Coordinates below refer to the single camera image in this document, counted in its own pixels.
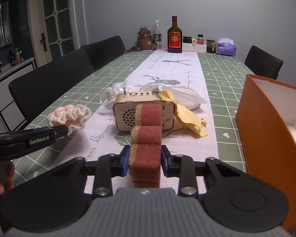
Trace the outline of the orange cardboard box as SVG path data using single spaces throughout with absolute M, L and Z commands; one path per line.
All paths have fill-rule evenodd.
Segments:
M 296 87 L 247 74 L 235 116 L 248 174 L 281 190 L 296 226 Z

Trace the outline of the brown bear figurine jar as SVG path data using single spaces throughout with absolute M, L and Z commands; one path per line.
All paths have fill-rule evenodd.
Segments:
M 137 45 L 131 47 L 129 51 L 156 50 L 157 44 L 151 31 L 147 27 L 141 27 L 137 35 Z

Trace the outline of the spray bottle on cabinet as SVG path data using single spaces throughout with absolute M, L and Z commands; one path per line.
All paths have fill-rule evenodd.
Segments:
M 22 56 L 22 51 L 21 51 L 20 47 L 15 48 L 15 62 L 17 64 L 19 64 L 23 61 L 24 61 L 24 58 Z

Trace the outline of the brown liquor bottle red label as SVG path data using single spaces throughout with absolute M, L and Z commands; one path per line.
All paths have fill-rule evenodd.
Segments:
M 182 31 L 177 25 L 177 16 L 171 17 L 172 26 L 167 31 L 167 46 L 169 53 L 182 52 Z

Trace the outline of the clear plastic water bottle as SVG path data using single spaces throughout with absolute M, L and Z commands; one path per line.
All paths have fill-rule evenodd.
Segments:
M 162 48 L 162 34 L 160 31 L 159 20 L 155 20 L 155 24 L 153 26 L 153 37 L 155 39 L 157 49 Z

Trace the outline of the glass panel door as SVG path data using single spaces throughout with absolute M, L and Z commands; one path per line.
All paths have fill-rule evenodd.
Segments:
M 74 0 L 27 0 L 27 7 L 38 67 L 79 48 Z

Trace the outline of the small red label jar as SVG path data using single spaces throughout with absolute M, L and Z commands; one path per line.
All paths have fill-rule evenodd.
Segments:
M 203 34 L 198 34 L 197 44 L 204 44 Z

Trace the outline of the black chair right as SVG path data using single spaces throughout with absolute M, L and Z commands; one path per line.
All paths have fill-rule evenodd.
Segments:
M 255 75 L 276 80 L 283 65 L 283 60 L 252 45 L 244 64 Z

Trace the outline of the black lidded jar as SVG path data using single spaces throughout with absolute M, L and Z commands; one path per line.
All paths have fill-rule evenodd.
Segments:
M 192 43 L 192 37 L 191 36 L 184 36 L 183 43 Z

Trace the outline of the clear plastic bundle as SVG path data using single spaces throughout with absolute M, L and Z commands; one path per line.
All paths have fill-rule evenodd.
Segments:
M 113 103 L 115 102 L 117 95 L 125 95 L 136 90 L 136 87 L 129 81 L 114 83 L 112 84 L 112 86 L 106 87 L 100 92 L 100 103 L 107 108 L 111 108 L 113 106 Z

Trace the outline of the wooden radio box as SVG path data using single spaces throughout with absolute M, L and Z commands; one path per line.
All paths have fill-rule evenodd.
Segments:
M 175 122 L 174 110 L 174 102 L 163 101 L 156 91 L 119 94 L 113 104 L 116 127 L 121 132 L 129 132 L 140 125 L 171 130 Z

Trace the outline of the red brown sponge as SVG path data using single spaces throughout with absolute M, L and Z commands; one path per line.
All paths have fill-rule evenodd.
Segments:
M 161 171 L 160 126 L 135 126 L 131 131 L 129 175 L 135 188 L 159 188 Z

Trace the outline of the black chair far left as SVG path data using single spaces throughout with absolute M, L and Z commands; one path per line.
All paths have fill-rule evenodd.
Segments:
M 122 56 L 126 51 L 118 35 L 96 43 L 82 45 L 81 48 L 87 53 L 95 71 Z

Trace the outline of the dark glass jar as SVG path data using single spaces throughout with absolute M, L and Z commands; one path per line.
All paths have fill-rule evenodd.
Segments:
M 207 53 L 211 53 L 211 54 L 214 54 L 215 53 L 215 50 L 216 50 L 216 42 L 214 40 L 209 40 L 207 39 L 206 40 L 206 52 Z

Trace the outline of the cream round fabric mat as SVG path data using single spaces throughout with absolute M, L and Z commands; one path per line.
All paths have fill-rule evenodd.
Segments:
M 202 98 L 194 89 L 184 86 L 167 87 L 165 85 L 145 85 L 140 87 L 140 91 L 170 91 L 177 102 L 185 106 L 190 111 L 198 109 L 207 100 Z

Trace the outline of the yellow cleaning cloth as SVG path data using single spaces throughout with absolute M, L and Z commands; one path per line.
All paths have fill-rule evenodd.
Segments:
M 189 128 L 194 132 L 198 137 L 205 137 L 208 135 L 205 127 L 207 126 L 207 122 L 204 118 L 196 115 L 194 112 L 187 109 L 185 106 L 180 104 L 174 97 L 171 91 L 161 91 L 160 97 L 163 101 L 173 102 L 175 104 L 175 117 L 177 121 Z

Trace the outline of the pink white crochet scrunchie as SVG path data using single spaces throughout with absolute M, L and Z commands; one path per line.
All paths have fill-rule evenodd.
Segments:
M 82 130 L 91 116 L 92 112 L 87 106 L 69 104 L 51 112 L 47 116 L 47 123 L 50 127 L 65 125 L 68 128 L 67 135 L 71 135 L 73 131 Z

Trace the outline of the purple tissue box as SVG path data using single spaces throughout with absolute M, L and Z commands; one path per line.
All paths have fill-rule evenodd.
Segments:
M 216 54 L 225 56 L 236 56 L 236 45 L 228 38 L 221 38 L 216 43 Z

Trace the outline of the white small box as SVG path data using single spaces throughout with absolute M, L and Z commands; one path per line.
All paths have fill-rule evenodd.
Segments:
M 205 44 L 183 43 L 182 45 L 182 51 L 206 53 L 206 50 L 207 50 L 207 45 Z

